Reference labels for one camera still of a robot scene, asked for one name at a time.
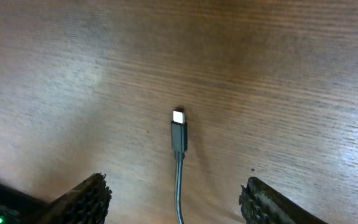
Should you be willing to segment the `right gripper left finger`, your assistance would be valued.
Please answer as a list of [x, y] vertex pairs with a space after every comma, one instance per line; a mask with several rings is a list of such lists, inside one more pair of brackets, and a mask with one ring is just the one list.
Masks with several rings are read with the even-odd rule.
[[106, 176], [95, 173], [53, 201], [34, 223], [104, 224], [111, 194]]

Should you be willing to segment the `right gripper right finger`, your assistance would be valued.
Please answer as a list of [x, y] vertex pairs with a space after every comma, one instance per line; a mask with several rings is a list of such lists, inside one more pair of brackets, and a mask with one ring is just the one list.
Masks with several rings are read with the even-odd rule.
[[247, 224], [326, 224], [257, 177], [249, 177], [239, 196]]

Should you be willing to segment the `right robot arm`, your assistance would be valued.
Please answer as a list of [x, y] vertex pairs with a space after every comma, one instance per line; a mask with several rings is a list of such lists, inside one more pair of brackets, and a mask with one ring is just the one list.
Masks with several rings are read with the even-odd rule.
[[[91, 175], [50, 203], [0, 183], [0, 223], [104, 223], [111, 198], [102, 174]], [[242, 187], [239, 205], [246, 223], [324, 223], [256, 177]]]

